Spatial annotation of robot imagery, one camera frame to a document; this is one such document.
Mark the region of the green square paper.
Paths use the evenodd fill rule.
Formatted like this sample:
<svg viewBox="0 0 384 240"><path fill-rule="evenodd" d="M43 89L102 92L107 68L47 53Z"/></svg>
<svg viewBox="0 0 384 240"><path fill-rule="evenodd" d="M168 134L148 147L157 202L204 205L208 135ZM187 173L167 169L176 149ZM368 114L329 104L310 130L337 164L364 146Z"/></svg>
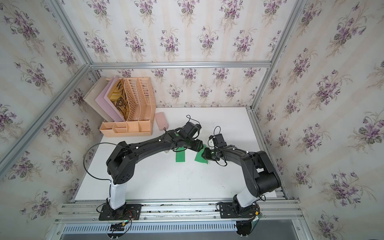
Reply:
<svg viewBox="0 0 384 240"><path fill-rule="evenodd" d="M206 145L203 145L203 148L196 154L195 162L202 163L202 164L208 164L208 161L203 158L204 150L207 148Z"/></svg>
<svg viewBox="0 0 384 240"><path fill-rule="evenodd" d="M176 162L177 163L184 163L186 161L186 154L185 154L186 149L184 147L177 148L174 150L176 153Z"/></svg>

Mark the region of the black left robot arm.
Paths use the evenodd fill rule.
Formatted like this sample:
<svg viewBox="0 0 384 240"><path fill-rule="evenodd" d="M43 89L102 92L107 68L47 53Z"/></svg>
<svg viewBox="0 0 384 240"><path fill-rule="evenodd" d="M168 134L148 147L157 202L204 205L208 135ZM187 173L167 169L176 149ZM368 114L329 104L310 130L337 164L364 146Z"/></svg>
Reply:
<svg viewBox="0 0 384 240"><path fill-rule="evenodd" d="M141 142L127 144L122 141L113 144L115 149L106 161L110 182L109 197L106 200L110 210L115 211L126 205L127 182L133 177L138 162L163 151L176 152L179 148L198 153L204 144L198 139L202 126L200 122L187 115L184 126L173 130L164 129L159 137Z"/></svg>

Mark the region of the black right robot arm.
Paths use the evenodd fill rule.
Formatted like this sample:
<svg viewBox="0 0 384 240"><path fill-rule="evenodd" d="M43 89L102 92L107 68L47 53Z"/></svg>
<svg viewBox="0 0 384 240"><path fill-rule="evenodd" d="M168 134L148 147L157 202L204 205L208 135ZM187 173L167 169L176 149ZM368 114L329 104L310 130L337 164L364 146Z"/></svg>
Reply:
<svg viewBox="0 0 384 240"><path fill-rule="evenodd" d="M202 157L217 164L224 162L223 167L231 162L242 168L246 187L234 197L234 205L238 208L247 208L262 200L266 193L281 187L278 171L266 152L250 152L228 145L221 133L208 138Z"/></svg>

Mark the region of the peach plastic file organizer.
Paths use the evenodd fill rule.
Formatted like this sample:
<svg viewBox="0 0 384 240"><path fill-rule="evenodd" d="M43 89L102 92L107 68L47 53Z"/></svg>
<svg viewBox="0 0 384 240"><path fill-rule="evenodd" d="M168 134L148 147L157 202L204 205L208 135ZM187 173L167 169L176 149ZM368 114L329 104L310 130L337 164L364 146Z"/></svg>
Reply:
<svg viewBox="0 0 384 240"><path fill-rule="evenodd" d="M150 136L156 113L156 99L149 77L119 78L129 101L130 113L123 122L103 122L100 132L107 138Z"/></svg>

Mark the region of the yellow black patterned book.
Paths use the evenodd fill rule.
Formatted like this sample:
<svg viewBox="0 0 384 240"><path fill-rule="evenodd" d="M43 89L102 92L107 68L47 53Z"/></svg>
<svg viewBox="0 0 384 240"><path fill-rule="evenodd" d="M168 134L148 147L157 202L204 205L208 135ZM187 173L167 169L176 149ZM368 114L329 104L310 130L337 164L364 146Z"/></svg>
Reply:
<svg viewBox="0 0 384 240"><path fill-rule="evenodd" d="M123 79L117 78L117 81L111 85L111 89L107 94L107 99L111 102L114 110L119 114L122 121L126 121L130 113L124 83L125 81Z"/></svg>

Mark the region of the pink folder board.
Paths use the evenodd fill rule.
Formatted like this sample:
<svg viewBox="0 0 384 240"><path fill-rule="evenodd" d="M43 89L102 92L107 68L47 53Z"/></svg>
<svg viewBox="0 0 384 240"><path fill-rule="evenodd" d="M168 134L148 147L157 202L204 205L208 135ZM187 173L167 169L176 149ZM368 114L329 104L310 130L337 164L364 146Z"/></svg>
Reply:
<svg viewBox="0 0 384 240"><path fill-rule="evenodd" d="M112 101L108 98L108 93L110 92L110 90L112 90L112 87L118 82L118 80L119 78L117 76L114 76L95 99L96 103L110 117L111 120L109 120L109 122L125 121L123 115L118 111Z"/></svg>

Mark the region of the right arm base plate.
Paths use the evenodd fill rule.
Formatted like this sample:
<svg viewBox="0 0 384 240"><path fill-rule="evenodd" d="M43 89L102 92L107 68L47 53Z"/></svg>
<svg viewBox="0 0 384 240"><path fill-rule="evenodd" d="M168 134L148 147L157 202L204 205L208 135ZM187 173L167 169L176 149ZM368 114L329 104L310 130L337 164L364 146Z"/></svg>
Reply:
<svg viewBox="0 0 384 240"><path fill-rule="evenodd" d="M248 207L241 207L236 201L218 202L216 209L221 219L251 219L261 214L260 207L257 204L251 204Z"/></svg>

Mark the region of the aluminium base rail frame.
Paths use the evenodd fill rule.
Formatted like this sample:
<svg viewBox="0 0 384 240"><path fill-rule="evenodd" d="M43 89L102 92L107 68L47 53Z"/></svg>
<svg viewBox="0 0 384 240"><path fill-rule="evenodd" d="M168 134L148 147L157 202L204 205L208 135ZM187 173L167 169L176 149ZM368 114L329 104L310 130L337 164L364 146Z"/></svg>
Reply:
<svg viewBox="0 0 384 240"><path fill-rule="evenodd" d="M99 221L101 202L64 204L47 235L49 240L62 240L66 235L100 234L120 240L129 234L230 232L245 239L259 236L262 230L282 234L279 223L290 225L289 232L299 240L313 238L302 210L294 200L272 198L258 201L261 214L251 219L221 219L216 203L211 201L131 201L141 204L139 220Z"/></svg>

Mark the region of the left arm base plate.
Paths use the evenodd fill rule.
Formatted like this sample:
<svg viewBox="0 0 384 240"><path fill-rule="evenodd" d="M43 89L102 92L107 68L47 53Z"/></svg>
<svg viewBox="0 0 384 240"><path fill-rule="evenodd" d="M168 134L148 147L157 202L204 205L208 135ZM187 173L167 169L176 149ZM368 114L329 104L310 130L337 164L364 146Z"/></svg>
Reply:
<svg viewBox="0 0 384 240"><path fill-rule="evenodd" d="M142 206L141 204L125 204L113 210L109 204L104 204L100 210L99 221L139 220Z"/></svg>

